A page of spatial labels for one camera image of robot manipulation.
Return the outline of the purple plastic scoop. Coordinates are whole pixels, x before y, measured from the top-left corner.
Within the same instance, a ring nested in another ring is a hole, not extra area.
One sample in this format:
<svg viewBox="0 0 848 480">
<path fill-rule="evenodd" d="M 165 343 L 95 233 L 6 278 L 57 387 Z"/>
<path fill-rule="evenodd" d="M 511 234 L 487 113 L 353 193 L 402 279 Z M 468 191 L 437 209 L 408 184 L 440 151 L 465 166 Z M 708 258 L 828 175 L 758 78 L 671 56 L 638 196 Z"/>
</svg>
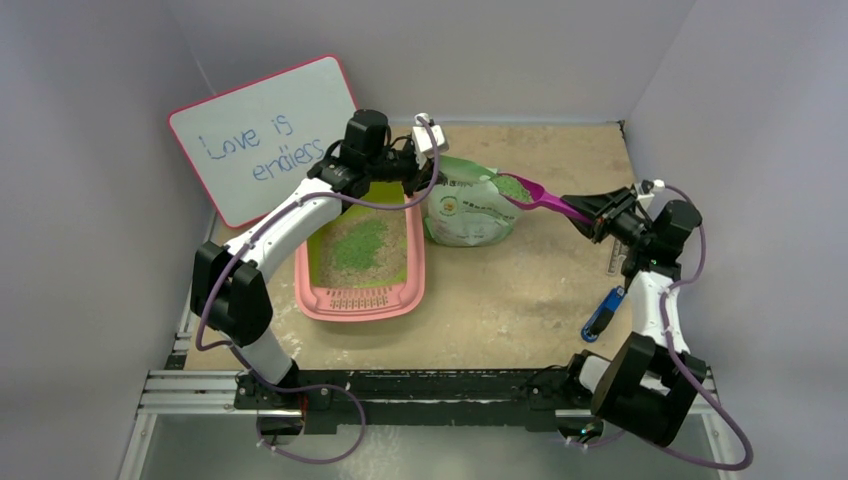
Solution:
<svg viewBox="0 0 848 480">
<path fill-rule="evenodd" d="M 491 177 L 490 181 L 502 197 L 521 210 L 544 208 L 568 218 L 583 216 L 560 197 L 549 193 L 544 186 L 527 178 L 512 173 L 499 173 Z"/>
</svg>

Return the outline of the green litter bag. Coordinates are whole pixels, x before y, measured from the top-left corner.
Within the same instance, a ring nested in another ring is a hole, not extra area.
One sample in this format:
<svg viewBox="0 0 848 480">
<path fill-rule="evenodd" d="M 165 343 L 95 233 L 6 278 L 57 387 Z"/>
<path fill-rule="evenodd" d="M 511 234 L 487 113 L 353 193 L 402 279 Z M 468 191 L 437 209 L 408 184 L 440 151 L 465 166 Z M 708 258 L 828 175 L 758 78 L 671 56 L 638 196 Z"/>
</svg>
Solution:
<svg viewBox="0 0 848 480">
<path fill-rule="evenodd" d="M 444 155 L 435 187 L 423 202 L 426 237 L 443 246 L 482 247 L 512 233 L 522 210 L 493 180 L 499 170 Z"/>
</svg>

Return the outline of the pink green litter box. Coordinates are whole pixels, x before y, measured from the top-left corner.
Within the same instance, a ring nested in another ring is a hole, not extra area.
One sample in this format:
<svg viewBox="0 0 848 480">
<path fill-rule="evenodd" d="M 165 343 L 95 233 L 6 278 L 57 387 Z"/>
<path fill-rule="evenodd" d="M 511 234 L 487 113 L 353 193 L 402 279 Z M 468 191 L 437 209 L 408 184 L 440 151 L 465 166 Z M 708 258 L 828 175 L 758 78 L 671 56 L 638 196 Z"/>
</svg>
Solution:
<svg viewBox="0 0 848 480">
<path fill-rule="evenodd" d="M 403 235 L 394 244 L 403 246 L 405 253 L 399 256 L 403 263 L 397 274 L 350 287 L 331 286 L 319 278 L 330 260 L 325 248 L 330 245 L 331 229 L 373 212 L 354 206 L 297 249 L 294 292 L 297 305 L 306 316 L 328 322 L 376 321 L 407 314 L 420 303 L 425 291 L 426 255 L 421 209 L 417 206 L 402 211 Z"/>
</svg>

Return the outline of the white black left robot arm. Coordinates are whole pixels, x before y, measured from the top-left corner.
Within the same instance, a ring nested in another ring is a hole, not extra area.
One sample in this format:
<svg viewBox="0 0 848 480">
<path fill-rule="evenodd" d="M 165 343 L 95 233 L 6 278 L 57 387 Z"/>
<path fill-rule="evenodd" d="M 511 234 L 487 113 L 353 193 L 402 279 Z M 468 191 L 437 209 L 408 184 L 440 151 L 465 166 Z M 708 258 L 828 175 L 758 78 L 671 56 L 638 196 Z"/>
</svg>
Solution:
<svg viewBox="0 0 848 480">
<path fill-rule="evenodd" d="M 260 381 L 272 408 L 292 405 L 302 391 L 299 368 L 271 329 L 267 283 L 308 238 L 351 206 L 398 211 L 420 203 L 436 184 L 449 148 L 442 127 L 426 113 L 415 117 L 397 148 L 387 117 L 360 109 L 342 139 L 326 148 L 294 192 L 247 232 L 225 244 L 203 243 L 193 260 L 190 309 L 198 316 L 195 346 L 207 329 Z"/>
</svg>

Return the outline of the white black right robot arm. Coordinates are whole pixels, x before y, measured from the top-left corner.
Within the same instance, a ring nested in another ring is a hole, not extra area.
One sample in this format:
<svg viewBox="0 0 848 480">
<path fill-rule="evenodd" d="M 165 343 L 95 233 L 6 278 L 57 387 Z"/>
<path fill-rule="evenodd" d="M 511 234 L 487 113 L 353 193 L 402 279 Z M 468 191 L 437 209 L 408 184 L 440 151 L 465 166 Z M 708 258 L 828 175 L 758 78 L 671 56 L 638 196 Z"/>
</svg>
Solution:
<svg viewBox="0 0 848 480">
<path fill-rule="evenodd" d="M 564 399 L 659 447 L 669 446 L 703 384 L 706 363 L 682 337 L 674 287 L 678 261 L 690 235 L 702 225 L 699 210 L 671 200 L 651 218 L 648 195 L 637 186 L 595 195 L 564 195 L 585 217 L 574 223 L 594 243 L 607 237 L 628 250 L 621 273 L 632 310 L 632 331 L 607 361 L 588 351 L 572 359 L 561 381 Z"/>
</svg>

